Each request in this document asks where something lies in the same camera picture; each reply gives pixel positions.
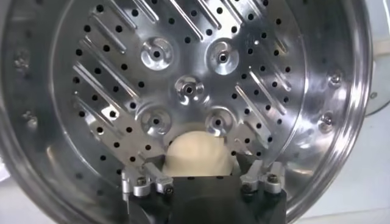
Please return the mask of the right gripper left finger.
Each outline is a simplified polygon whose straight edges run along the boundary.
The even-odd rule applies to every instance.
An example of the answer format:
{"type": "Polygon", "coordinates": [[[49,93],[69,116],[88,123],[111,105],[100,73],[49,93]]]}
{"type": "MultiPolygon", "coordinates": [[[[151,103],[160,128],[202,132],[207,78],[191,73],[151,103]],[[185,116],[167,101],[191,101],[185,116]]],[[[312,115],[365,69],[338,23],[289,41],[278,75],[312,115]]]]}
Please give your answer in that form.
{"type": "Polygon", "coordinates": [[[174,190],[173,177],[162,172],[165,163],[165,155],[157,155],[146,158],[140,154],[139,166],[125,166],[121,174],[122,197],[131,195],[141,198],[147,197],[152,192],[163,195],[171,195],[174,190]]]}

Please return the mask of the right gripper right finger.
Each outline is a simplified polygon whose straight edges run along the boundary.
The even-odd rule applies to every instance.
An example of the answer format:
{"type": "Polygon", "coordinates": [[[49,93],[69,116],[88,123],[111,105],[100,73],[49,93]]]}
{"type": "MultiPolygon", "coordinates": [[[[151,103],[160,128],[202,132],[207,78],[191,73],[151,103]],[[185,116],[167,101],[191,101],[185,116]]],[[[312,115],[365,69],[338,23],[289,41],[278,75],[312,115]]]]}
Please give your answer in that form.
{"type": "Polygon", "coordinates": [[[285,168],[281,162],[267,165],[256,156],[243,153],[237,153],[236,160],[241,172],[241,189],[244,192],[256,192],[261,185],[267,193],[282,192],[285,185],[285,168]]]}

